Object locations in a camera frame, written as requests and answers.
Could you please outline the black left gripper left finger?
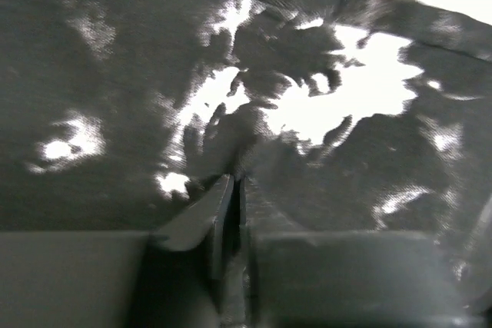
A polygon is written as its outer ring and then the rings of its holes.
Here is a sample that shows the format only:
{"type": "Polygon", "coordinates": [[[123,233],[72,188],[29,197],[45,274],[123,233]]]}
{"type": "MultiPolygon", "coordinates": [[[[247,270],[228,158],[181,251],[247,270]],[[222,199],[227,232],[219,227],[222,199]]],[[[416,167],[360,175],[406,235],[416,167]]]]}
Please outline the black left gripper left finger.
{"type": "Polygon", "coordinates": [[[228,258],[226,233],[234,217],[234,178],[224,175],[205,195],[151,233],[158,274],[177,279],[188,268],[220,280],[228,258]]]}

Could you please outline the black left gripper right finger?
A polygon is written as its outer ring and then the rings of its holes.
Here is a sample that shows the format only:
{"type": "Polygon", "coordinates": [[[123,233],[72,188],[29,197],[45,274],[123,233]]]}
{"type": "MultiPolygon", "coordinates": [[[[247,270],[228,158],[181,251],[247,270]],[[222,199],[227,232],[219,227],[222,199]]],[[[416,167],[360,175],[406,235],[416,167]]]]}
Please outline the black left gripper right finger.
{"type": "Polygon", "coordinates": [[[245,223],[260,233],[315,231],[305,220],[303,201],[289,181],[244,175],[240,194],[245,223]]]}

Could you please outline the black white patterned trousers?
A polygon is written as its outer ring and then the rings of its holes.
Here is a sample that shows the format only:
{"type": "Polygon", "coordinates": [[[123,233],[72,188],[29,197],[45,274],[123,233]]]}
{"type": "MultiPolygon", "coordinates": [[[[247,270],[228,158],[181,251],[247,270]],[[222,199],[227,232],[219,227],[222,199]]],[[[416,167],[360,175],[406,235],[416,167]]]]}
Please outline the black white patterned trousers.
{"type": "Polygon", "coordinates": [[[491,26],[414,0],[1,0],[3,327],[489,327],[491,26]],[[289,181],[310,232],[245,223],[289,181]],[[234,178],[220,280],[151,233],[234,178]]]}

